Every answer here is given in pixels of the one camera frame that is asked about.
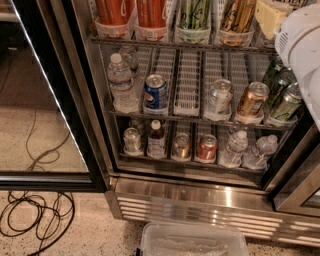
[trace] silver can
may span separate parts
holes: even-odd
[[[209,108],[214,114],[225,114],[233,96],[232,84],[229,80],[218,79],[209,90]]]
[[[123,134],[124,147],[127,152],[141,151],[141,137],[137,129],[128,128]]]
[[[304,102],[298,85],[290,85],[271,110],[271,117],[280,121],[290,120],[303,106]]]

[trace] glass refrigerator door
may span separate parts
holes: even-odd
[[[82,107],[92,99],[79,93],[54,15],[45,1],[14,1],[13,10],[16,19],[0,23],[0,188],[104,192],[95,116]]]

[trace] bottle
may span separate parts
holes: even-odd
[[[221,152],[219,164],[228,168],[236,168],[241,164],[243,152],[248,147],[247,132],[244,130],[233,133]]]
[[[123,60],[125,60],[133,74],[133,77],[139,75],[139,59],[136,48],[131,45],[124,45],[120,48],[119,53]]]
[[[249,169],[263,169],[268,159],[277,151],[278,138],[275,135],[261,137],[248,149],[242,158],[242,166]]]
[[[152,158],[163,158],[166,153],[164,128],[159,120],[153,120],[150,126],[147,154]]]
[[[124,113],[136,112],[138,110],[138,99],[132,72],[119,53],[111,55],[107,77],[114,98],[115,109]]]

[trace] bottle label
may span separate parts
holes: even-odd
[[[166,152],[165,137],[160,139],[148,138],[148,153],[155,157],[162,157]]]

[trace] pepsi can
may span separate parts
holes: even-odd
[[[145,106],[164,109],[167,106],[167,83],[159,74],[149,75],[145,82]]]

